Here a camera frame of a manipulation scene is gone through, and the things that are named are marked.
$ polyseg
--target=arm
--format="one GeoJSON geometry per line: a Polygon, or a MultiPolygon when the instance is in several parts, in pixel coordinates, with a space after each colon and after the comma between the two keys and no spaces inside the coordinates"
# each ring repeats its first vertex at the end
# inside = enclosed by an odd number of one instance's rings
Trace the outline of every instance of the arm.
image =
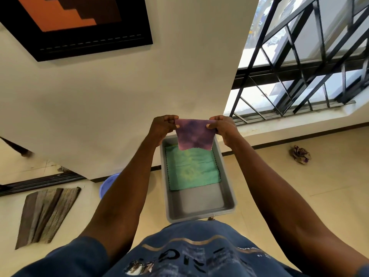
{"type": "Polygon", "coordinates": [[[167,133],[175,130],[178,116],[156,117],[150,131],[127,167],[99,203],[90,223],[80,236],[98,240],[111,263],[131,248],[144,207],[155,148],[167,133]]]}
{"type": "Polygon", "coordinates": [[[354,276],[369,260],[336,237],[308,203],[270,168],[232,118],[211,117],[241,167],[251,195],[286,257],[308,275],[354,276]]]}

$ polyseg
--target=black picture frame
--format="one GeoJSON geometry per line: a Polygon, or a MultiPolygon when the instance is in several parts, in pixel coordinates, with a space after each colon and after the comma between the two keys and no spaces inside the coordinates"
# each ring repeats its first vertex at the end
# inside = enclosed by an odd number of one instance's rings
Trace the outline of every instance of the black picture frame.
{"type": "Polygon", "coordinates": [[[42,32],[18,0],[0,1],[0,23],[37,60],[152,44],[145,0],[116,0],[122,21],[42,32]]]}

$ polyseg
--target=orange stair shape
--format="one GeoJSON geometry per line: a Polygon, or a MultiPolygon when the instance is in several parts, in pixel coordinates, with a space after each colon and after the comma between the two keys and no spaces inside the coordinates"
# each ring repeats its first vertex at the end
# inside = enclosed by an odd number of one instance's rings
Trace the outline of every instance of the orange stair shape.
{"type": "Polygon", "coordinates": [[[76,9],[63,9],[58,0],[19,0],[42,32],[96,25],[81,19],[76,9]]]}

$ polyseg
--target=crumpled brown object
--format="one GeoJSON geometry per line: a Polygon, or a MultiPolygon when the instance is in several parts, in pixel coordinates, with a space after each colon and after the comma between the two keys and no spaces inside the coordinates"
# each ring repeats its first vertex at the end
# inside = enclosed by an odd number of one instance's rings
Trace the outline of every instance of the crumpled brown object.
{"type": "Polygon", "coordinates": [[[293,146],[291,153],[294,160],[297,161],[298,163],[307,164],[309,160],[311,160],[310,153],[306,149],[299,148],[296,145],[293,146]]]}

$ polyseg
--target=person's right arm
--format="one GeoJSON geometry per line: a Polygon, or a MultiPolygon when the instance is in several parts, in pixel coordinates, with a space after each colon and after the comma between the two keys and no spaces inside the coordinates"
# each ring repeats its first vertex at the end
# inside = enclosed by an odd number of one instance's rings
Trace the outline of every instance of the person's right arm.
{"type": "Polygon", "coordinates": [[[308,203],[238,132],[231,117],[215,116],[216,128],[234,152],[251,195],[286,257],[303,273],[354,276],[369,260],[335,236],[308,203]]]}

